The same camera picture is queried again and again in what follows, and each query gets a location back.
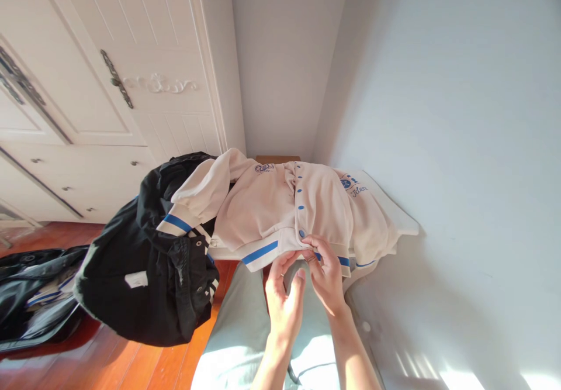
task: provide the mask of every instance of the jacket cuff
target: jacket cuff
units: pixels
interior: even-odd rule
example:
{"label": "jacket cuff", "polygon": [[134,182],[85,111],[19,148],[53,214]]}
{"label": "jacket cuff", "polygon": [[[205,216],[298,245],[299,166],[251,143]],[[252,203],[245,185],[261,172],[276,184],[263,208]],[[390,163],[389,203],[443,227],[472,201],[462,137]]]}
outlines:
{"label": "jacket cuff", "polygon": [[199,225],[197,216],[191,214],[187,207],[176,203],[156,229],[171,235],[183,236]]}

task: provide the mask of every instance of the white tag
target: white tag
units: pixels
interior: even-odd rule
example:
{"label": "white tag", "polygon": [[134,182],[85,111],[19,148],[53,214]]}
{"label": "white tag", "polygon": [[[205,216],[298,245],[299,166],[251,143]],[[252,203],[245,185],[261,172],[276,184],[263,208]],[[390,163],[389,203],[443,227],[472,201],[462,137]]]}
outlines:
{"label": "white tag", "polygon": [[124,280],[129,284],[130,288],[138,288],[139,286],[148,286],[148,276],[146,270],[136,272],[124,276]]}

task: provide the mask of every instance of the embroidered logo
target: embroidered logo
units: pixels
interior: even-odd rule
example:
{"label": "embroidered logo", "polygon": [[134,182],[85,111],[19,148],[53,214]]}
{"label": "embroidered logo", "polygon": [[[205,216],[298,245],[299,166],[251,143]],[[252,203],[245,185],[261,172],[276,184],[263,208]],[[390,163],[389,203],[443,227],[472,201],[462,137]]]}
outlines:
{"label": "embroidered logo", "polygon": [[260,174],[262,172],[271,172],[273,169],[275,169],[275,164],[257,165],[255,172]]}
{"label": "embroidered logo", "polygon": [[360,182],[355,180],[354,178],[352,178],[348,174],[343,175],[343,177],[340,180],[341,180],[341,185],[343,187],[345,187],[345,190],[350,191],[351,196],[353,196],[353,197],[356,197],[361,192],[368,190],[366,187],[360,187],[359,185],[357,185],[357,184],[360,184]]}

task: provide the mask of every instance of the drawer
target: drawer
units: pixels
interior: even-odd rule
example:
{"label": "drawer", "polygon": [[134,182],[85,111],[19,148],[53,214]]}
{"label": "drawer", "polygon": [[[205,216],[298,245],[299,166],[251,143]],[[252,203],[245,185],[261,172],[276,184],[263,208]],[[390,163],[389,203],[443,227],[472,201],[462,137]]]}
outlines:
{"label": "drawer", "polygon": [[37,222],[75,222],[76,215],[47,191],[40,188],[20,168],[0,157],[0,204],[8,204]]}
{"label": "drawer", "polygon": [[158,164],[147,147],[2,145],[25,169],[76,209],[84,222],[105,223]]}

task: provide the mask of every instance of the white varsity jacket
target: white varsity jacket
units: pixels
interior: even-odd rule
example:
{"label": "white varsity jacket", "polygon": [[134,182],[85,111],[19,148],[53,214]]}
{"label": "white varsity jacket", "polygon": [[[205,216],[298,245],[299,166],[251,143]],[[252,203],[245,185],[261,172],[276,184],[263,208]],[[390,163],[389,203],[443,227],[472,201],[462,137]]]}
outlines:
{"label": "white varsity jacket", "polygon": [[159,231],[182,236],[216,217],[214,232],[250,271],[285,251],[309,248],[302,238],[317,234],[329,241],[348,277],[351,241],[363,268],[399,237],[367,187],[350,175],[306,162],[259,165],[237,149],[201,163],[171,201]]}

